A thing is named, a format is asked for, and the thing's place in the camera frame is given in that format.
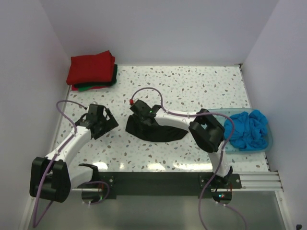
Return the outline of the black t shirt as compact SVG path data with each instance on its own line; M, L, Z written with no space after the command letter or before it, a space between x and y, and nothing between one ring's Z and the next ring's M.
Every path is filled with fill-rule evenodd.
M135 115L130 115L126 123L126 132L149 142L171 142L184 138L188 131L172 127L160 126L157 122L150 125L142 123Z

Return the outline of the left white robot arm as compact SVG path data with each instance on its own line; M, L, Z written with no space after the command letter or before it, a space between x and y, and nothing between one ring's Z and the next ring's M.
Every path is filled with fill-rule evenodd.
M29 194L32 197L64 202L71 189L85 184L94 188L99 184L98 168L82 164L82 172L72 173L69 165L79 150L90 140L98 139L118 126L111 111L103 105L90 104L73 124L69 136L45 157L36 157L31 165Z

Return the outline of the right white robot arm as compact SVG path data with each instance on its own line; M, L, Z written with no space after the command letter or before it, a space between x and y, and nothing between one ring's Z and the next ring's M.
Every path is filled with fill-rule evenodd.
M197 146L209 155L215 173L214 184L219 188L230 184L233 170L222 155L224 127L215 118L215 113L206 109L191 114L168 111L160 105L150 107L142 100L130 100L130 110L132 115L126 124L129 134L149 142L171 142L190 133Z

